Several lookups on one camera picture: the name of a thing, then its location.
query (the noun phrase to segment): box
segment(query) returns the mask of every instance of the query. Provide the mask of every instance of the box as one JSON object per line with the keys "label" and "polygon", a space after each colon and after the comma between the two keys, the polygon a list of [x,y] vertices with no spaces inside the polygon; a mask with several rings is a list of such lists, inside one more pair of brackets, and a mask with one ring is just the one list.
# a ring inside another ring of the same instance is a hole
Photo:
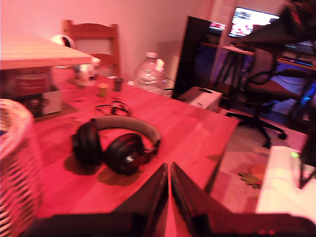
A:
{"label": "box", "polygon": [[51,67],[3,70],[2,92],[8,98],[48,92],[52,85]]}
{"label": "box", "polygon": [[221,96],[220,92],[193,86],[177,100],[217,113]]}
{"label": "box", "polygon": [[1,70],[1,97],[23,104],[34,117],[61,111],[61,91],[52,84],[52,68]]}
{"label": "box", "polygon": [[49,92],[14,97],[12,100],[23,104],[34,117],[60,112],[62,110],[61,91],[54,85]]}

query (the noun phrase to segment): headphone headband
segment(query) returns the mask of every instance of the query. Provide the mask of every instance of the headphone headband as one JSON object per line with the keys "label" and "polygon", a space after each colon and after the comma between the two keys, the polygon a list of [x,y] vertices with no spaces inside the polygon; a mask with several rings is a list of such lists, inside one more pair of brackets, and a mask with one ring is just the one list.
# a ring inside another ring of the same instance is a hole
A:
{"label": "headphone headband", "polygon": [[161,133],[152,124],[140,120],[138,118],[127,117],[127,116],[101,116],[92,119],[98,130],[104,130],[108,128],[124,128],[135,132],[139,132],[145,135],[154,145],[154,155],[157,153],[160,141]]}

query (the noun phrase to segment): small cup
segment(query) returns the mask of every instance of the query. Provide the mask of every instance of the small cup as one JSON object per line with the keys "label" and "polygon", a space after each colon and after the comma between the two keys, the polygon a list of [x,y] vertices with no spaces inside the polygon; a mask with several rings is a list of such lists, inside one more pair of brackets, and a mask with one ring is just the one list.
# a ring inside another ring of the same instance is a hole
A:
{"label": "small cup", "polygon": [[114,78],[114,87],[113,91],[121,91],[122,90],[123,79],[122,78]]}
{"label": "small cup", "polygon": [[106,83],[98,84],[99,87],[99,96],[105,97],[107,95],[108,85]]}

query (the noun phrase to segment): green light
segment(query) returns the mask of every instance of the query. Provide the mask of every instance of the green light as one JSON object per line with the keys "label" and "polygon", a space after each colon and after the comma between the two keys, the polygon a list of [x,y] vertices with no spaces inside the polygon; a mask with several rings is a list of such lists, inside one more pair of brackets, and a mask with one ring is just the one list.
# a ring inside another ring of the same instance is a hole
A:
{"label": "green light", "polygon": [[294,158],[298,158],[300,155],[297,154],[296,152],[292,152],[292,156],[293,156]]}

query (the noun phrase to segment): chair base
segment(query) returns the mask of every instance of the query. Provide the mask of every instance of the chair base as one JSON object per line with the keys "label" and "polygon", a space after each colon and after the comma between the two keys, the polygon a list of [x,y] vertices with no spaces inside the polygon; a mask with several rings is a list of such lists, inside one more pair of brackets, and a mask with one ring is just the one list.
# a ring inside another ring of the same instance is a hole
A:
{"label": "chair base", "polygon": [[270,149],[270,147],[272,145],[271,138],[268,135],[268,133],[266,132],[265,127],[272,129],[274,131],[280,132],[280,134],[278,136],[279,139],[285,140],[287,138],[287,135],[284,132],[284,130],[282,130],[281,128],[274,126],[270,123],[264,122],[264,121],[260,120],[258,117],[250,117],[247,115],[240,115],[240,114],[235,114],[235,113],[227,113],[226,116],[241,119],[238,126],[250,125],[251,127],[257,128],[261,132],[261,134],[266,138],[266,141],[262,145],[265,148]]}

